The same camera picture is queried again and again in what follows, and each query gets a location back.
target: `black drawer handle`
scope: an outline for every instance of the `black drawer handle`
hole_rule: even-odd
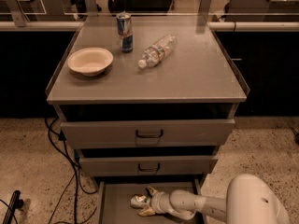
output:
[[[160,170],[160,163],[158,162],[158,165],[156,168],[142,168],[141,164],[138,164],[138,170],[141,172],[158,172]]]
[[[136,130],[136,136],[138,138],[161,138],[163,134],[164,134],[163,130],[160,130],[159,134],[151,134],[151,135],[139,134],[139,130]]]

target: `bowl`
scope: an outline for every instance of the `bowl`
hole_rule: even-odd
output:
[[[100,75],[112,63],[113,55],[107,49],[87,48],[71,54],[67,60],[68,67],[86,77]]]

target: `clear water bottle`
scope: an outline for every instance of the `clear water bottle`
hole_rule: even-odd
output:
[[[167,34],[153,45],[143,51],[138,62],[141,70],[156,66],[162,59],[167,57],[178,45],[178,40],[173,34]]]

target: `aluminum can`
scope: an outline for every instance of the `aluminum can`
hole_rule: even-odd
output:
[[[122,12],[116,15],[118,23],[118,32],[121,42],[122,52],[131,52],[133,49],[133,31],[131,15],[127,12]]]

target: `white bottle cap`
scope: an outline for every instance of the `white bottle cap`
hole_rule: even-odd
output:
[[[140,69],[145,69],[147,67],[147,61],[146,60],[139,60],[138,62]]]

